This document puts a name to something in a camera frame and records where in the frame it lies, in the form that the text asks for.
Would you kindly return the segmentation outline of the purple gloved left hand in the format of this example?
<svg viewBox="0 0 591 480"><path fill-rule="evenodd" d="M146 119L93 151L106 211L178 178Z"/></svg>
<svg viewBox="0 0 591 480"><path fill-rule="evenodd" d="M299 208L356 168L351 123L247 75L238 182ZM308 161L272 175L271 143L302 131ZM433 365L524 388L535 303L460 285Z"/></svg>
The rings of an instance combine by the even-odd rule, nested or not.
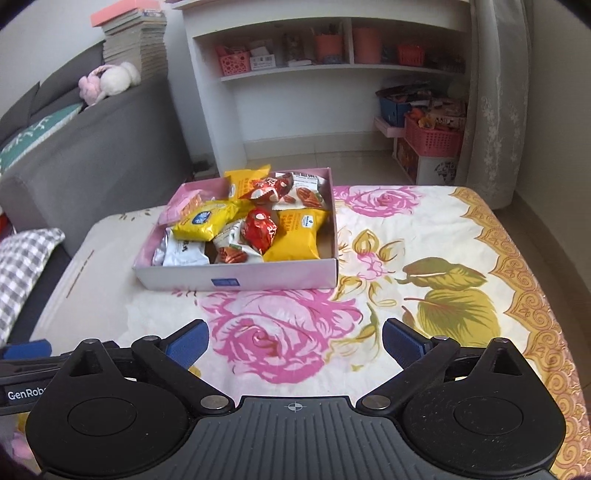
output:
<svg viewBox="0 0 591 480"><path fill-rule="evenodd" d="M23 412L9 417L9 440L12 456L18 460L33 460L34 455L27 442L25 428L29 413Z"/></svg>

